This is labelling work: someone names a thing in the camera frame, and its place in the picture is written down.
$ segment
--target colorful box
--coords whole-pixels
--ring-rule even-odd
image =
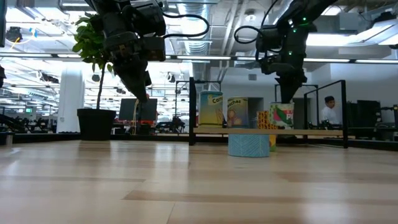
[[[273,125],[269,122],[269,114],[268,111],[258,111],[257,112],[257,128],[258,129],[278,129],[276,125]],[[269,135],[269,146],[270,151],[276,151],[276,135]]]

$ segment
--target computer monitor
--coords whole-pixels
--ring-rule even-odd
[[[379,101],[358,100],[358,119],[361,127],[374,127],[377,122],[381,122],[381,105]]]
[[[122,99],[119,110],[119,120],[132,121],[134,119],[134,107],[137,99]],[[157,99],[149,99],[147,103],[138,105],[136,119],[141,121],[156,120]]]

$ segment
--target black post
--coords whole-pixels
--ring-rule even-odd
[[[341,81],[341,114],[343,115],[343,147],[348,148],[347,92],[346,80]]]
[[[398,105],[394,105],[392,108],[394,112],[394,121],[396,124],[396,130],[398,130]]]
[[[178,88],[178,83],[179,81],[175,82],[175,109],[174,109],[174,116],[173,117],[177,117],[177,88]]]
[[[308,129],[308,107],[307,107],[307,94],[304,94],[304,129]],[[304,135],[305,142],[308,142],[308,135]]]
[[[275,85],[274,85],[275,102],[278,102],[278,97],[277,97],[277,94],[278,94],[278,92],[277,92],[277,86],[278,86],[278,84],[275,84]]]
[[[189,145],[193,146],[196,142],[196,134],[193,128],[197,123],[197,89],[193,77],[189,78]]]
[[[317,126],[319,126],[319,91],[317,90]]]

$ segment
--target potted plant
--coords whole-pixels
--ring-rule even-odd
[[[99,15],[86,13],[85,16],[75,23],[78,28],[75,35],[76,44],[72,50],[76,53],[79,52],[84,62],[93,64],[93,72],[95,72],[95,68],[98,65],[101,69],[101,80],[99,81],[96,109],[83,108],[77,110],[81,139],[87,141],[107,141],[111,138],[111,130],[116,112],[101,110],[100,101],[105,68],[109,72],[112,72],[113,66],[109,64],[109,55],[103,48],[104,35],[96,32],[91,25],[91,21]]]

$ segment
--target white wall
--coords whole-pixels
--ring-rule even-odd
[[[398,65],[328,64],[312,72],[312,83],[320,86],[346,80],[347,101],[375,100],[381,106],[398,104]],[[341,112],[340,85],[319,91],[320,110],[325,106],[324,97],[332,95]],[[391,111],[382,111],[384,122],[394,122]]]

